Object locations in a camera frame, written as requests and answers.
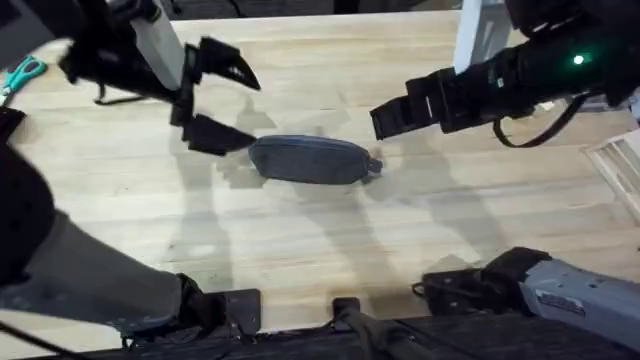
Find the gray pouch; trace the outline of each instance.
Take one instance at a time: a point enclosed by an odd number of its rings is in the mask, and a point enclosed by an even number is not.
[[[352,184],[382,171],[382,162],[360,146],[318,136],[265,136],[249,156],[263,177],[309,184]]]

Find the teal scissors handle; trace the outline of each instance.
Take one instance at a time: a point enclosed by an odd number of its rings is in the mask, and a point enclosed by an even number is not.
[[[7,70],[4,80],[3,93],[15,93],[22,85],[47,70],[47,65],[33,56],[27,56],[22,62]]]

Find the scissors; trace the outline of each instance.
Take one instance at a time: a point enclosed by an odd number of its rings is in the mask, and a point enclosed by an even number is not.
[[[7,105],[24,84],[46,70],[47,65],[31,55],[8,69],[0,92],[0,106]]]

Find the wood grain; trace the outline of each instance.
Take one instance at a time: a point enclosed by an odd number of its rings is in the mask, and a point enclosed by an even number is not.
[[[256,93],[208,77],[200,111],[256,135],[358,143],[385,163],[366,184],[265,181],[246,153],[188,152],[168,105],[95,107],[95,85],[72,86],[55,66],[16,97],[29,118],[13,142],[46,174],[58,207],[110,246],[205,290],[261,289],[268,330],[325,322],[335,296],[360,296],[381,318],[423,314],[409,290],[422,273],[481,265],[516,245],[640,280],[640,229],[583,153],[635,128],[626,113],[580,115],[532,150],[502,147],[488,127],[375,141],[368,111],[402,95],[407,79],[449,66],[457,21],[429,12],[175,23],[183,40],[240,47],[263,85]],[[64,46],[36,56],[53,64]],[[508,132],[524,141],[560,111],[508,122]],[[99,326],[1,318],[78,350],[119,346]],[[41,354],[8,338],[0,348]]]

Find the black leg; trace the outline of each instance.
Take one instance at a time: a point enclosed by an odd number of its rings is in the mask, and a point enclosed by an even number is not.
[[[333,0],[334,14],[357,14],[360,9],[360,0]]]

